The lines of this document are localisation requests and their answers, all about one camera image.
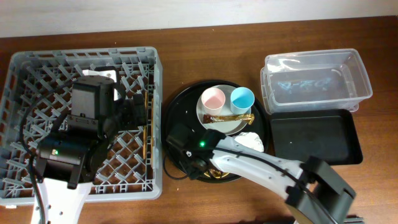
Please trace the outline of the yellow bowl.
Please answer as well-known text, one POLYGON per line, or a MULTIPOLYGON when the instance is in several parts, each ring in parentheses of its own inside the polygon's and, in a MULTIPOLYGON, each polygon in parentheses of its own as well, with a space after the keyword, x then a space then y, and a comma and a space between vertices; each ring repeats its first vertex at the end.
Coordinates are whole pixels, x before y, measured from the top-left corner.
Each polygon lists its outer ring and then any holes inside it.
POLYGON ((229 172, 222 172, 215 169, 209 169, 204 173, 204 175, 211 179, 223 179, 229 175, 229 172))

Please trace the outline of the brown gold snack wrapper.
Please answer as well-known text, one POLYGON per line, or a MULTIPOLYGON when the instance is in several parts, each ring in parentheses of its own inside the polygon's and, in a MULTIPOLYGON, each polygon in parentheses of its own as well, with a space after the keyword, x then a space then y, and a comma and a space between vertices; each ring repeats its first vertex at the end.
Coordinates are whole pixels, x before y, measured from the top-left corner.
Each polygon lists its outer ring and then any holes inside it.
POLYGON ((221 123, 229 121, 244 121, 247 124, 252 124, 255 119, 254 114, 238 114, 238 115, 227 115, 227 116, 216 116, 216 115, 203 115, 203 124, 210 123, 221 123))

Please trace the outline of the grey round plate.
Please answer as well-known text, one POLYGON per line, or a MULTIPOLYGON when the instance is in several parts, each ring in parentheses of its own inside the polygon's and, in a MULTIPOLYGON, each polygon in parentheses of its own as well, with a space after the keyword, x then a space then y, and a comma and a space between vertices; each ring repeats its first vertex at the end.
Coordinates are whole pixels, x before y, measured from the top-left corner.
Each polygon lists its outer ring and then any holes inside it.
MULTIPOLYGON (((225 104, 224 104, 219 116, 233 115, 233 113, 230 110, 230 96, 231 96, 232 91, 234 89, 236 89, 236 87, 233 87, 231 85, 215 85, 214 88, 219 88, 221 91, 223 91, 223 93, 225 94, 225 97, 226 97, 225 104)), ((217 131, 224 133, 225 135, 232 136, 233 134, 240 132, 247 125, 247 122, 245 122, 245 121, 227 121, 227 122, 220 122, 220 123, 204 124, 203 123, 203 115, 205 114, 204 108, 205 107, 203 106, 203 103, 201 102, 201 96, 200 96, 197 101, 196 112, 197 112, 197 118, 199 120, 199 123, 205 129, 215 129, 217 131)))

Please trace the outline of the pink plastic cup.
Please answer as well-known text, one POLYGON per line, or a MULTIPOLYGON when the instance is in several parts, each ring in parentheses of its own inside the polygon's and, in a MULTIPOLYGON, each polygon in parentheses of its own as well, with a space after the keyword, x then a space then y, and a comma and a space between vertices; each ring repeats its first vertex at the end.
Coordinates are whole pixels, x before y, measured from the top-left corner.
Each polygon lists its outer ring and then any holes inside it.
POLYGON ((226 97, 219 88, 207 88, 201 95, 201 102, 206 114, 218 115, 225 104, 226 97))

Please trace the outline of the white tissue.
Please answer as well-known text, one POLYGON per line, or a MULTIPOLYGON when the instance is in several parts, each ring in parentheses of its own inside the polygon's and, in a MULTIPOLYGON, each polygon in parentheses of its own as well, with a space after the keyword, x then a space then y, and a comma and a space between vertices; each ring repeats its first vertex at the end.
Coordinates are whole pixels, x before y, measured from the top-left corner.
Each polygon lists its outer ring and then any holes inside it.
POLYGON ((242 144, 243 146, 251 148, 255 151, 264 152, 264 145, 257 133, 253 132, 240 133, 239 135, 234 136, 233 138, 236 142, 242 144))

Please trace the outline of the blue plastic cup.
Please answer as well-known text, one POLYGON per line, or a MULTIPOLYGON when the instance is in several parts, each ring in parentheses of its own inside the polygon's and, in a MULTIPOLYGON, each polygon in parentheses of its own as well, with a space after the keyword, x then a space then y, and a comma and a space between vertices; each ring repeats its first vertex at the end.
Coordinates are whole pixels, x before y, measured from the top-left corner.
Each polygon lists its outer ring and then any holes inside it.
POLYGON ((254 93, 246 88, 239 87, 232 91, 230 96, 231 111, 233 114, 244 114, 254 104, 254 93))

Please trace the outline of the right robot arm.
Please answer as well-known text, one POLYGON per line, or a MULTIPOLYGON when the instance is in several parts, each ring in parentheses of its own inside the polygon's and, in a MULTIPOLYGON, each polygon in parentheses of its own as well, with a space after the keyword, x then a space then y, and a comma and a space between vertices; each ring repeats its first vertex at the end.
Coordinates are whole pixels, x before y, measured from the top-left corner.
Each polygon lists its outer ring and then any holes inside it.
POLYGON ((281 159, 256 151, 214 129, 200 134, 183 124, 166 138, 190 179, 209 169, 251 180, 279 195, 297 223, 344 223, 353 188, 325 161, 281 159))

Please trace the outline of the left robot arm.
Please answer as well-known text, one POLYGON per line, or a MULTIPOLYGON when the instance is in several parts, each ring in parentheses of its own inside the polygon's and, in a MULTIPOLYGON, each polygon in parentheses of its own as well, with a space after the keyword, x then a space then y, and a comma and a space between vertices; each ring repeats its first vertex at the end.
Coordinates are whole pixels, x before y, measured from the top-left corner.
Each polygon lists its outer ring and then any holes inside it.
POLYGON ((115 67, 98 67, 59 86, 72 89, 72 107, 30 153, 32 223, 77 223, 118 132, 147 124, 144 95, 126 98, 120 79, 115 67))

